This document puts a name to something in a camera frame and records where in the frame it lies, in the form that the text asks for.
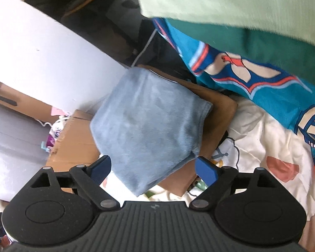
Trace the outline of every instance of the cardboard box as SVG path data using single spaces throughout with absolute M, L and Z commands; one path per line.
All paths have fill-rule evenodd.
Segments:
M 17 106 L 12 106 L 0 100 L 0 104 L 23 113 L 31 118 L 51 124 L 58 120 L 58 116 L 51 116 L 51 106 L 10 88 L 0 82 L 0 96 L 16 101 Z
M 50 153 L 46 166 L 54 171 L 68 171 L 75 165 L 91 165 L 99 151 L 90 132 L 92 115 L 76 110 L 67 121 Z

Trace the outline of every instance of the dark green fabric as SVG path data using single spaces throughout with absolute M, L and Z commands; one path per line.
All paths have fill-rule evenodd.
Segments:
M 315 46 L 259 30 L 168 19 L 188 36 L 259 63 L 270 63 L 315 85 Z

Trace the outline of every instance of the blanket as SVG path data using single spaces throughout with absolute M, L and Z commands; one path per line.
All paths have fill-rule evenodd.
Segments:
M 168 19 L 184 34 L 230 53 L 269 63 L 315 85 L 315 46 L 262 30 Z
M 252 173 L 256 167 L 269 170 L 306 211 L 299 243 L 315 252 L 315 170 L 310 146 L 250 100 L 232 98 L 238 109 L 228 138 L 213 154 L 214 163 L 240 172 Z
M 315 165 L 315 86 L 285 70 L 217 50 L 155 18 L 158 32 L 177 50 L 198 81 L 252 100 L 311 146 Z

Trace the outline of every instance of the white cable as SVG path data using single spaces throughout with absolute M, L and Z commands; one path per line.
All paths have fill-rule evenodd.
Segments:
M 42 127 L 45 127 L 46 125 L 49 125 L 50 127 L 52 127 L 51 123 L 49 123 L 49 122 L 42 123 L 42 121 L 39 121 L 39 120 L 36 119 L 36 118 L 35 118 L 35 120 L 36 120 L 37 122 L 39 122 L 39 123 L 42 125 Z
M 135 64 L 137 63 L 138 59 L 140 58 L 140 56 L 143 54 L 143 52 L 146 51 L 148 45 L 150 44 L 150 42 L 152 41 L 153 37 L 155 36 L 155 33 L 156 33 L 156 29 L 154 29 L 152 35 L 150 35 L 150 38 L 148 39 L 148 42 L 146 43 L 145 47 L 143 48 L 143 50 L 139 53 L 139 55 L 135 58 L 135 60 L 133 61 L 131 67 L 134 67 Z
M 66 119 L 69 119 L 69 117 L 60 117 L 58 120 L 55 121 L 55 123 L 61 122 L 61 121 L 66 120 Z M 49 123 L 49 122 L 42 123 L 42 121 L 39 121 L 39 120 L 36 119 L 36 118 L 35 118 L 35 120 L 36 120 L 37 122 L 39 122 L 39 123 L 42 125 L 42 127 L 45 127 L 46 125 L 49 125 L 50 127 L 52 127 L 52 124 Z
M 177 83 L 177 84 L 178 84 L 177 81 L 170 80 L 170 79 L 168 79 L 168 78 L 166 78 L 166 77 L 163 77 L 163 76 L 159 75 L 158 73 L 155 73 L 152 69 L 149 69 L 149 71 L 151 71 L 153 74 L 155 74 L 155 75 L 157 75 L 157 76 L 159 76 L 159 77 L 161 77 L 161 78 L 163 78 L 163 79 L 165 79 L 165 80 L 169 80 L 169 81 L 171 81 L 171 82 L 173 82 L 173 83 Z

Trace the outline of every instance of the blue cartoon fabric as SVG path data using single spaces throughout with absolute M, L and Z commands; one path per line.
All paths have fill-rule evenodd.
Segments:
M 249 98 L 312 147 L 315 164 L 315 86 L 270 64 L 217 50 L 154 18 L 158 32 L 178 51 L 198 83 Z

